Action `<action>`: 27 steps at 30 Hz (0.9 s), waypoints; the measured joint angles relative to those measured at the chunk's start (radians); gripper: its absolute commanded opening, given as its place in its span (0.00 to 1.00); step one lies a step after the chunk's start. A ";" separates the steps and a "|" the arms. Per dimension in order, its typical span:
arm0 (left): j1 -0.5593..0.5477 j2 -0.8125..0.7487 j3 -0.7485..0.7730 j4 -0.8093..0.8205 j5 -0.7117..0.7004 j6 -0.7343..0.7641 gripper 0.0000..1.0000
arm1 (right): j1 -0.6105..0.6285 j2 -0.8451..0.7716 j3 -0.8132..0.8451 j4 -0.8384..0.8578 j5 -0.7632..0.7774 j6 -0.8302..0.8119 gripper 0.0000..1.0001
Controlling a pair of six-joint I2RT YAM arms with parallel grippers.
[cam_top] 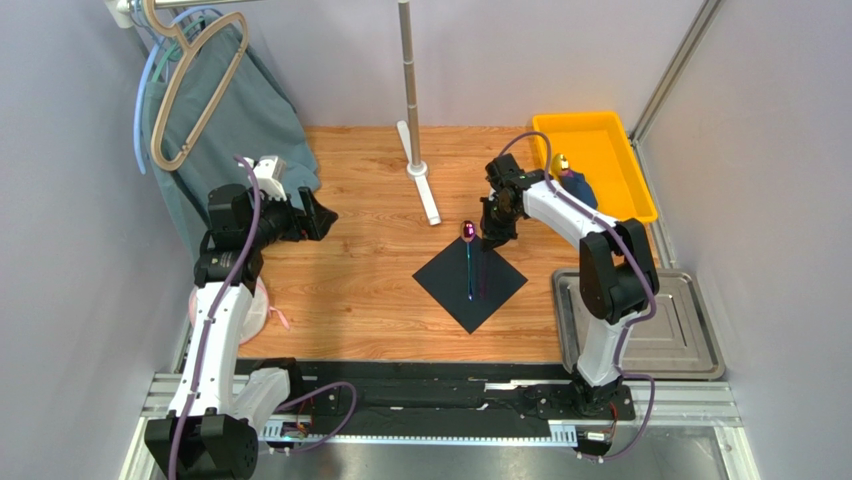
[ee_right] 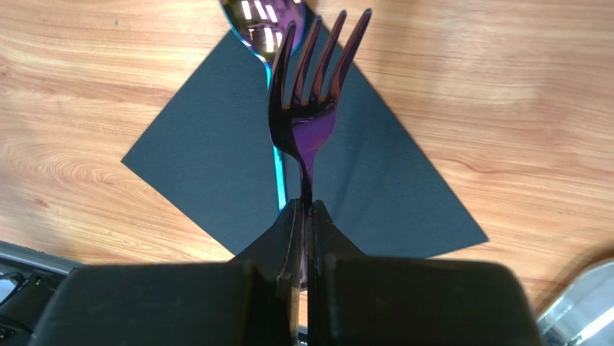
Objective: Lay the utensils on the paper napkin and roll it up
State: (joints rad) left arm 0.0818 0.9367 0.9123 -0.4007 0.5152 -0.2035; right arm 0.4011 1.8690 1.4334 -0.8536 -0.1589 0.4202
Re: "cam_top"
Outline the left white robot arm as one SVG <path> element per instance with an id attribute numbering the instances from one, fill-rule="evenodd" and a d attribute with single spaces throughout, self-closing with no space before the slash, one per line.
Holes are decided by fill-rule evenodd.
<path id="1" fill-rule="evenodd" d="M 180 383 L 165 417 L 152 420 L 144 441 L 169 479 L 248 479 L 259 432 L 291 395 L 291 361 L 253 371 L 233 391 L 241 331 L 259 298 L 262 251 L 278 242 L 319 241 L 338 216 L 308 187 L 300 206 L 267 187 L 228 184 L 208 195 L 209 228 L 194 266 L 195 325 Z"/>

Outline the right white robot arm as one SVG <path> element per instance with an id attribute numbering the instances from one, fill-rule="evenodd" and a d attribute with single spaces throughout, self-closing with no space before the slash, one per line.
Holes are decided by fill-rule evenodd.
<path id="1" fill-rule="evenodd" d="M 517 237 L 534 219 L 579 253 L 579 290 L 594 320 L 571 373 L 571 408 L 591 418 L 609 411 L 623 384 L 624 348 L 633 326 L 656 312 L 659 279 L 645 227 L 618 221 L 580 202 L 543 170 L 524 171 L 510 154 L 485 167 L 490 192 L 480 221 L 483 251 Z"/>

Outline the iridescent purple spoon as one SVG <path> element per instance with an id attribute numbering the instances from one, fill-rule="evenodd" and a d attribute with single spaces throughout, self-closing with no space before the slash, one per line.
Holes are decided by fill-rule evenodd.
<path id="1" fill-rule="evenodd" d="M 467 298 L 474 299 L 474 260 L 472 243 L 476 238 L 476 226 L 471 220 L 463 220 L 460 226 L 460 238 L 465 244 L 466 273 L 467 273 Z"/>

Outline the black paper napkin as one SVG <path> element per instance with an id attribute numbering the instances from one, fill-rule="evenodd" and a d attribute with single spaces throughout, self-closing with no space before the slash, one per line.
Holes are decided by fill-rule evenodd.
<path id="1" fill-rule="evenodd" d="M 497 251 L 484 251 L 480 237 L 456 238 L 413 278 L 469 334 L 527 283 Z"/>

